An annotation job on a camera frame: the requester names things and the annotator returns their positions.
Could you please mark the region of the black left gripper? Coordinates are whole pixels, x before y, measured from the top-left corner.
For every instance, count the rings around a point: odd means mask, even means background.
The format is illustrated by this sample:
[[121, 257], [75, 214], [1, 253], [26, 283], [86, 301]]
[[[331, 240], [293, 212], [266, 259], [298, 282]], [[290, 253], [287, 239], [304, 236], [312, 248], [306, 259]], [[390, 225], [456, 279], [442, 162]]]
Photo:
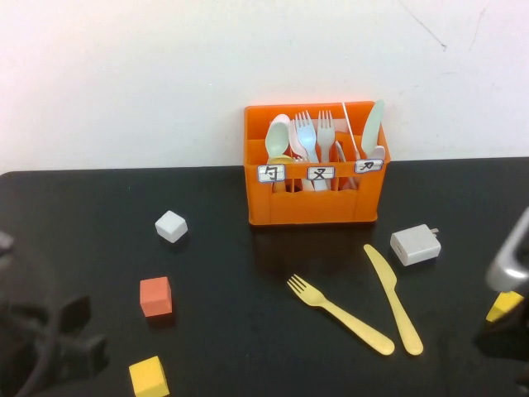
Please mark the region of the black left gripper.
[[[48, 383], [61, 332], [80, 332], [92, 317], [88, 295], [56, 304], [1, 305], [1, 395], [32, 396]], [[100, 372], [108, 365], [107, 337], [61, 342], [68, 372]]]

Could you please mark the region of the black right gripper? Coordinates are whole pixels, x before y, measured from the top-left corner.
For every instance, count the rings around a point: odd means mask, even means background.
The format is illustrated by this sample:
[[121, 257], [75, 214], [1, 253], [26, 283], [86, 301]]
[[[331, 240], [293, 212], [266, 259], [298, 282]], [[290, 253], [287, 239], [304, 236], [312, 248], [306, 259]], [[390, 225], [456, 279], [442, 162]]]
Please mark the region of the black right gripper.
[[475, 346], [485, 355], [523, 361], [526, 365], [515, 382], [528, 396], [528, 304], [518, 304], [497, 320], [481, 327]]

